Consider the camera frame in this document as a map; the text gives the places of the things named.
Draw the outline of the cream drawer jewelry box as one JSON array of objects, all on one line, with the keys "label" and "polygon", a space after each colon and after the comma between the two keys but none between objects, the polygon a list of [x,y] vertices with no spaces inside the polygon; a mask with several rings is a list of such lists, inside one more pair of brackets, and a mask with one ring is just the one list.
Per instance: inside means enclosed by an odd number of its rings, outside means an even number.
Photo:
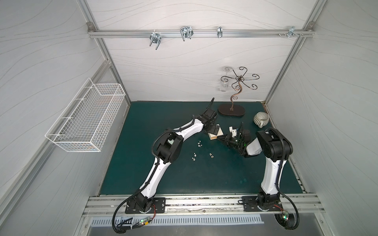
[{"label": "cream drawer jewelry box", "polygon": [[208,133],[210,140],[215,140],[221,135],[223,135],[223,131],[221,129],[218,130],[218,133],[216,135],[214,135],[212,133]]}]

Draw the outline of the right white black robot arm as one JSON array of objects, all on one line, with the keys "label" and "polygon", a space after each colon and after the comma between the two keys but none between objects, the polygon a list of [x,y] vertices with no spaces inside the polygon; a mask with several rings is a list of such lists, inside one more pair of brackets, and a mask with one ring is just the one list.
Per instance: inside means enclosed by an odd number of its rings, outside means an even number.
[{"label": "right white black robot arm", "polygon": [[269,127],[256,132],[252,139],[249,130],[240,125],[236,131],[217,137],[223,145],[237,150],[245,158],[265,156],[266,164],[260,191],[253,204],[261,211],[269,211],[284,194],[280,190],[280,181],[283,168],[293,153],[293,146],[283,134],[275,128]]}]

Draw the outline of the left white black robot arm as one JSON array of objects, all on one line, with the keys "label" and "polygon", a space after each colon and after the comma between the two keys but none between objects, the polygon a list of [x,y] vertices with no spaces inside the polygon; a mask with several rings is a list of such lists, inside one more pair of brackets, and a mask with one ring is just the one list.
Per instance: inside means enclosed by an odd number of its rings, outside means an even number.
[{"label": "left white black robot arm", "polygon": [[212,109],[212,99],[200,115],[193,115],[189,123],[164,131],[152,144],[154,164],[141,187],[125,202],[127,211],[149,212],[153,205],[158,185],[168,167],[179,157],[184,142],[190,137],[215,127],[217,112]]}]

